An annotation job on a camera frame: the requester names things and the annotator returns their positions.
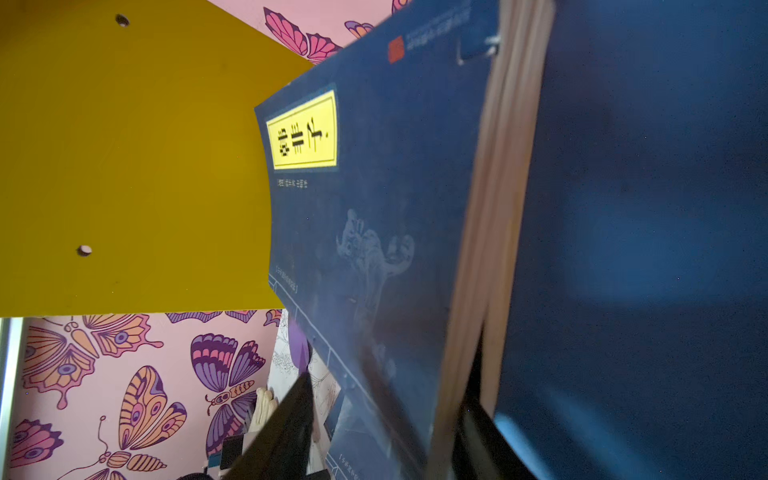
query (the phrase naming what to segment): blue surface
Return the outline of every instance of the blue surface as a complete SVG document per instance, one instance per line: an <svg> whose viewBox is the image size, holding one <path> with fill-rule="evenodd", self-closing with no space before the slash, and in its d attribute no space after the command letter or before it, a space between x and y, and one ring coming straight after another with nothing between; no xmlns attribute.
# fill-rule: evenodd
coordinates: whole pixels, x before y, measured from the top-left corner
<svg viewBox="0 0 768 480"><path fill-rule="evenodd" d="M768 8L562 2L497 423L541 478L768 478Z"/></svg>
<svg viewBox="0 0 768 480"><path fill-rule="evenodd" d="M344 389L352 410L333 452L346 442L347 473L359 478L418 476L429 445L490 71L482 55L457 62L460 36L478 38L465 29L483 19L469 13L469 2L415 2L256 108L273 211L270 284ZM390 64L399 36L406 54ZM275 171L266 121L329 88L338 167ZM372 389L363 358L391 402Z"/></svg>
<svg viewBox="0 0 768 480"><path fill-rule="evenodd" d="M214 453L208 457L208 468L213 468L221 465L221 452Z"/></svg>

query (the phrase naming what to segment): pink wallpaper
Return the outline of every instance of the pink wallpaper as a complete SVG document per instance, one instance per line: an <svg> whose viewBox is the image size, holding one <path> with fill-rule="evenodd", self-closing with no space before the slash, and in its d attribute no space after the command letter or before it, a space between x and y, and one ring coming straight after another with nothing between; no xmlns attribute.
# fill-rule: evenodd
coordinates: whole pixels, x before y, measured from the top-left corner
<svg viewBox="0 0 768 480"><path fill-rule="evenodd" d="M11 480L199 472L247 430L279 310L28 320Z"/></svg>
<svg viewBox="0 0 768 480"><path fill-rule="evenodd" d="M410 0L211 0L312 63L360 38Z"/></svg>

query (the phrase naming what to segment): faded illustration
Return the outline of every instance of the faded illustration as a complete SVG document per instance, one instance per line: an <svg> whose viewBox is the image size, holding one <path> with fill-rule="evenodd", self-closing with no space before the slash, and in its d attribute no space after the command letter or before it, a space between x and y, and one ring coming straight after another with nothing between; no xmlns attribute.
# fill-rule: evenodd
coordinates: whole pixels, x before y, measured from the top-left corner
<svg viewBox="0 0 768 480"><path fill-rule="evenodd" d="M399 467L391 461L392 448L387 435L371 428L349 396L343 396L339 401L338 418L336 424L331 425L333 445L326 456L333 477L336 480L402 480ZM360 452L365 452L364 458L360 458Z"/></svg>
<svg viewBox="0 0 768 480"><path fill-rule="evenodd" d="M288 318L288 312L283 312L283 319L277 330L277 341L272 356L272 369L267 380L267 386L274 392L275 398L280 401L290 390L291 386L299 378L299 369L293 364L290 354L290 332L288 325L292 322ZM308 473L317 472L325 468L323 458L330 449L330 437L321 426L336 401L341 391L339 383L333 378L328 367L320 359L317 352L312 352L308 371L312 379L312 393L314 397L314 425L312 443L310 445L310 463Z"/></svg>
<svg viewBox="0 0 768 480"><path fill-rule="evenodd" d="M392 237L384 253L379 235L373 230L366 230L365 224L352 209L347 212L341 241L336 238L336 252L352 264L364 282L363 293L356 302L353 325L362 338L371 343L373 355L389 379L396 374L395 363L392 359L386 360L384 345L375 343L373 325L384 283L411 266L414 247L410 235Z"/></svg>

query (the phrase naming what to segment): yellow board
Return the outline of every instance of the yellow board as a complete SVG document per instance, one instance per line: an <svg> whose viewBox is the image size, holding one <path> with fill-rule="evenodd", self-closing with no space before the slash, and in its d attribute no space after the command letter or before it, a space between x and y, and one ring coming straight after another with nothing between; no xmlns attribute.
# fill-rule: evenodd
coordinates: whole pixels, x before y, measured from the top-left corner
<svg viewBox="0 0 768 480"><path fill-rule="evenodd" d="M333 90L266 121L275 170L336 166Z"/></svg>
<svg viewBox="0 0 768 480"><path fill-rule="evenodd" d="M0 2L0 316L279 308L253 107L310 66L206 0Z"/></svg>

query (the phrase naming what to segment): butterfly wing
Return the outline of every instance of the butterfly wing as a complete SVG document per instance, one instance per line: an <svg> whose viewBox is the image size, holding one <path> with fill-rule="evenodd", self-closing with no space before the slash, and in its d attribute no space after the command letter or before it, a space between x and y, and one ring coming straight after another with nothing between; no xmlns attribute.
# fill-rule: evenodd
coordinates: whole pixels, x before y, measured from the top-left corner
<svg viewBox="0 0 768 480"><path fill-rule="evenodd" d="M118 424L120 449L132 446L147 432L162 414L168 397L163 390L163 381L153 367L141 367L125 389L123 406Z"/></svg>
<svg viewBox="0 0 768 480"><path fill-rule="evenodd" d="M196 336L190 344L190 356L197 378L214 392L223 392L236 351L235 339L213 333Z"/></svg>
<svg viewBox="0 0 768 480"><path fill-rule="evenodd" d="M360 38L369 31L373 30L373 25L370 23L357 23L354 20L344 22L344 26L347 30L349 30L349 33L355 35L357 38Z"/></svg>
<svg viewBox="0 0 768 480"><path fill-rule="evenodd" d="M22 420L13 434L11 447L11 468L41 462L64 444L59 439L61 432L52 432L51 424L42 425L39 420Z"/></svg>
<svg viewBox="0 0 768 480"><path fill-rule="evenodd" d="M173 436L174 433L178 432L186 420L187 409L185 409L184 405L179 402L175 402L168 407L168 410L163 414L163 418L157 423L149 435L144 437L138 443L132 445L131 450L143 449L144 447L165 442Z"/></svg>
<svg viewBox="0 0 768 480"><path fill-rule="evenodd" d="M180 322L188 318L196 318L202 323L221 315L221 312L185 312L185 313L166 313L171 323Z"/></svg>
<svg viewBox="0 0 768 480"><path fill-rule="evenodd" d="M267 310L266 311L266 320L264 321L264 326L269 325L270 323L274 323L276 327L280 328L280 317L283 315L282 310Z"/></svg>
<svg viewBox="0 0 768 480"><path fill-rule="evenodd" d="M411 0L392 0L392 13L405 7Z"/></svg>
<svg viewBox="0 0 768 480"><path fill-rule="evenodd" d="M306 38L301 30L299 30L299 27L288 22L281 14L269 10L267 7L264 7L264 20L266 27L272 32L272 35L275 35L283 45L302 57L306 56Z"/></svg>
<svg viewBox="0 0 768 480"><path fill-rule="evenodd" d="M75 343L83 347L83 350L90 353L92 357L96 359L98 358L98 352L96 351L96 348L94 347L91 339L88 338L88 334L86 332L81 329L74 329L70 335Z"/></svg>
<svg viewBox="0 0 768 480"><path fill-rule="evenodd" d="M24 373L37 370L67 347L67 339L49 329L30 326L24 351Z"/></svg>
<svg viewBox="0 0 768 480"><path fill-rule="evenodd" d="M56 408L62 410L67 407L67 391L79 386L93 372L94 360L70 344L53 360L22 378L26 389L36 388L40 393L58 390L61 398Z"/></svg>
<svg viewBox="0 0 768 480"><path fill-rule="evenodd" d="M309 33L306 37L310 40L310 52L306 57L315 65L341 50L341 47L328 37L317 33Z"/></svg>
<svg viewBox="0 0 768 480"><path fill-rule="evenodd" d="M256 392L246 393L232 401L232 410L235 414L245 421L245 425L250 425L250 417L256 407L258 395Z"/></svg>
<svg viewBox="0 0 768 480"><path fill-rule="evenodd" d="M107 459L107 467L120 468L131 459L131 453L129 452L115 452Z"/></svg>
<svg viewBox="0 0 768 480"><path fill-rule="evenodd" d="M243 323L248 323L248 320L250 320L250 317L254 315L258 310L234 310L229 312L224 312L228 316L231 316L232 318L236 318L239 321Z"/></svg>
<svg viewBox="0 0 768 480"><path fill-rule="evenodd" d="M150 326L149 315L94 315L83 316L83 324L91 330L101 352L119 357L125 352L135 352L142 345L155 348L162 342L150 342L146 339Z"/></svg>
<svg viewBox="0 0 768 480"><path fill-rule="evenodd" d="M109 478L109 468L105 468L104 470L99 470L98 472L94 473L90 477L86 478L85 480L114 480L112 478Z"/></svg>
<svg viewBox="0 0 768 480"><path fill-rule="evenodd" d="M239 435L243 431L243 423L237 419L234 412L226 403L214 414L208 427L208 437L205 439L205 452L210 457L221 452L224 439Z"/></svg>
<svg viewBox="0 0 768 480"><path fill-rule="evenodd" d="M245 379L258 372L261 367L264 366L266 360L259 356L257 350L259 344L251 340L245 342L240 351L237 353L237 358L232 365L232 373L230 374L230 386L235 386L238 383L242 383Z"/></svg>
<svg viewBox="0 0 768 480"><path fill-rule="evenodd" d="M134 455L128 462L128 470L132 472L154 472L166 466L158 457L145 455L144 453Z"/></svg>

